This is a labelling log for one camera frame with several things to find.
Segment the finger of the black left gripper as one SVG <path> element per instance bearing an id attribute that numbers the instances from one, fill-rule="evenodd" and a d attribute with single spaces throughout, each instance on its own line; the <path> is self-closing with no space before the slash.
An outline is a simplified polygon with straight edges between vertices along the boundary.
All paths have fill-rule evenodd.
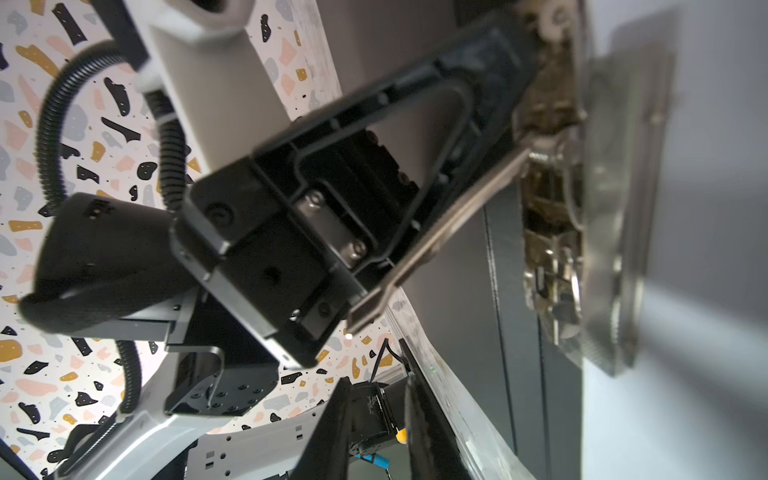
<path id="1" fill-rule="evenodd" d="M 365 263 L 397 263 L 484 170 L 537 71 L 521 22 L 494 11 L 435 50 L 300 120 L 258 149 L 258 174 L 287 201 L 318 189 L 354 238 Z M 400 178 L 401 164 L 373 128 L 403 124 L 421 107 L 430 147 L 423 177 Z"/>

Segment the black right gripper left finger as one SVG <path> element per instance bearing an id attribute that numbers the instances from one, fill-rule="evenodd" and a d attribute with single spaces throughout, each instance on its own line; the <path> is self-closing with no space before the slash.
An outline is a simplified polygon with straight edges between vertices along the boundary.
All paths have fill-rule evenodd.
<path id="1" fill-rule="evenodd" d="M 348 377 L 338 381 L 290 478 L 344 480 L 348 478 L 351 432 L 351 392 Z"/>

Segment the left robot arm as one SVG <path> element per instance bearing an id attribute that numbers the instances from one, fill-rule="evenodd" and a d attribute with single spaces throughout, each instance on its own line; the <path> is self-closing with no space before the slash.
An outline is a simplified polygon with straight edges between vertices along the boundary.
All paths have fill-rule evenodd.
<path id="1" fill-rule="evenodd" d="M 95 44 L 46 96 L 37 147 L 55 219 L 20 306 L 44 331 L 116 341 L 123 415 L 138 407 L 135 344 L 151 337 L 157 309 L 171 311 L 164 332 L 180 334 L 186 362 L 168 408 L 206 416 L 248 411 L 262 387 L 246 376 L 275 361 L 313 365 L 340 321 L 372 322 L 502 186 L 510 163 L 486 158 L 535 72 L 521 26 L 493 15 L 194 185 L 174 149 L 165 213 L 63 189 L 64 112 L 87 80 L 123 61 L 116 42 Z M 460 114 L 419 187 L 402 180 L 371 126 L 437 93 L 456 95 Z"/>

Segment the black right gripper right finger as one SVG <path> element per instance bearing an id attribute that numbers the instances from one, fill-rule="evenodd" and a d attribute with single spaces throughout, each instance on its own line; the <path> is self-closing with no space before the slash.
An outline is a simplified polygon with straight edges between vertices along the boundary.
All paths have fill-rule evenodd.
<path id="1" fill-rule="evenodd" d="M 405 390 L 405 425 L 413 479 L 470 479 L 456 437 L 428 385 L 415 373 Z"/>

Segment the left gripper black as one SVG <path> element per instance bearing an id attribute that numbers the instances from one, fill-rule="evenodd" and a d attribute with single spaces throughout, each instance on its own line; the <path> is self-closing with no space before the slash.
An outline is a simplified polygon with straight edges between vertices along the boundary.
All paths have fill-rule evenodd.
<path id="1" fill-rule="evenodd" d="M 530 156 L 530 146 L 506 155 L 395 265 L 419 189 L 375 133 L 282 138 L 191 187 L 173 249 L 272 355 L 311 367 L 341 320 L 355 335 L 380 317 Z"/>

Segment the orange black file folder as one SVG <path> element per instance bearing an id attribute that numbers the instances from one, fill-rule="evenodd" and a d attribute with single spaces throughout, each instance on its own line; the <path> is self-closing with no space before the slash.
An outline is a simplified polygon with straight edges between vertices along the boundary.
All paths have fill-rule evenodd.
<path id="1" fill-rule="evenodd" d="M 344 93 L 432 50 L 492 1 L 322 1 Z M 550 343 L 524 300 L 523 216 L 500 192 L 405 284 L 442 359 L 539 479 L 581 475 L 582 372 Z"/>

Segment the text page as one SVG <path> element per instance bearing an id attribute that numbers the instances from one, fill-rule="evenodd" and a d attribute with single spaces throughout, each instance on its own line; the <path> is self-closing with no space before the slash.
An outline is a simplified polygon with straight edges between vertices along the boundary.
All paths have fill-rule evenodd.
<path id="1" fill-rule="evenodd" d="M 634 366 L 586 365 L 586 479 L 767 475 L 767 5 L 592 1 L 676 55 Z"/>

